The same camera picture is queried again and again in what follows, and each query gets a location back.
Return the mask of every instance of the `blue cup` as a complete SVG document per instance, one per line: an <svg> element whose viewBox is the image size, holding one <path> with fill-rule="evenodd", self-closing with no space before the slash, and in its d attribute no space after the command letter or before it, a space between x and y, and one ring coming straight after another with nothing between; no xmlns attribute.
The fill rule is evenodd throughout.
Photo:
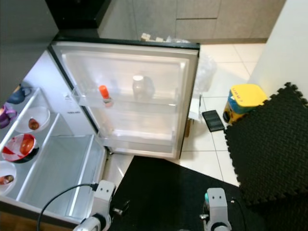
<svg viewBox="0 0 308 231"><path fill-rule="evenodd" d="M13 104L19 104L22 103L26 96L31 93L31 88L30 87L22 87L20 84L19 86L15 89L13 94L8 98L7 102L8 103L13 103Z"/></svg>

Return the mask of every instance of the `white bowl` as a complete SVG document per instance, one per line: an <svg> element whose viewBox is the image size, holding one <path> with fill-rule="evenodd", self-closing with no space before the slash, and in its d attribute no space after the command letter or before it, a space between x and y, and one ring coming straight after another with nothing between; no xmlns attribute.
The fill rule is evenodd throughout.
<svg viewBox="0 0 308 231"><path fill-rule="evenodd" d="M39 128L32 130L29 128L29 120L33 118L39 123ZM46 107L29 108L19 121L16 131L20 133L36 133L44 130L50 122L50 111Z"/></svg>
<svg viewBox="0 0 308 231"><path fill-rule="evenodd" d="M12 175L14 177L14 180L5 185L0 185L0 195L5 196L8 194L16 184L17 178L16 178L16 167L13 163L7 162L7 161L0 161L0 177Z"/></svg>

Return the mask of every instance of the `black cable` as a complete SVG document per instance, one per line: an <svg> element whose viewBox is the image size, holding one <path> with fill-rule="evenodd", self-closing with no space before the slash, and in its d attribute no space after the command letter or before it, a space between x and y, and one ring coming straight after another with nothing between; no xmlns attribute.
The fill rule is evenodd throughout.
<svg viewBox="0 0 308 231"><path fill-rule="evenodd" d="M81 186L90 186L93 191L96 191L97 187L98 187L98 184L78 184L78 185L75 185L75 186L72 186L66 190L64 190L63 192L59 193L58 195L56 195L55 197L53 197L50 201L47 202L47 204L42 208L42 211L40 212L39 214L39 217L38 217L38 221L37 221L37 231L40 231L40 220L42 218L42 215L45 211L45 209L48 207L48 205L53 202L55 199L57 199L59 196L61 196L62 194L66 193L67 191L70 191L74 188L78 188L78 187L81 187Z"/></svg>
<svg viewBox="0 0 308 231"><path fill-rule="evenodd" d="M244 226L245 226L245 231L247 231L247 223L246 223L246 219L245 219L245 216L244 216L243 208L236 198L233 197L230 202L233 203L233 201L235 201L240 208L240 211L241 211L241 214L242 214L242 217L243 217L243 223L244 223Z"/></svg>

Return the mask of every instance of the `white wall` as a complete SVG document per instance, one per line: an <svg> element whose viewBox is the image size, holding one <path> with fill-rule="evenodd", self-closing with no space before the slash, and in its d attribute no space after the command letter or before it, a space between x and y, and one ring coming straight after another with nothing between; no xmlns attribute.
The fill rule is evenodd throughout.
<svg viewBox="0 0 308 231"><path fill-rule="evenodd" d="M308 99L308 0L286 2L249 82L268 96L292 82Z"/></svg>
<svg viewBox="0 0 308 231"><path fill-rule="evenodd" d="M32 87L41 88L51 107L50 111L60 113L73 134L94 134L83 111L71 98L71 90L47 51L26 75L24 82Z"/></svg>

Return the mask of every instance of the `purple cup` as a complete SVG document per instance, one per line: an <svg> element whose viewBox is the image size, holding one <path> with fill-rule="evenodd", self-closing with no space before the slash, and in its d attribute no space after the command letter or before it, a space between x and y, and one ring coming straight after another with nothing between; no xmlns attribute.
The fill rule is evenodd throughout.
<svg viewBox="0 0 308 231"><path fill-rule="evenodd" d="M17 116L17 111L8 109L4 104L0 110L0 129L10 124L10 121Z"/></svg>

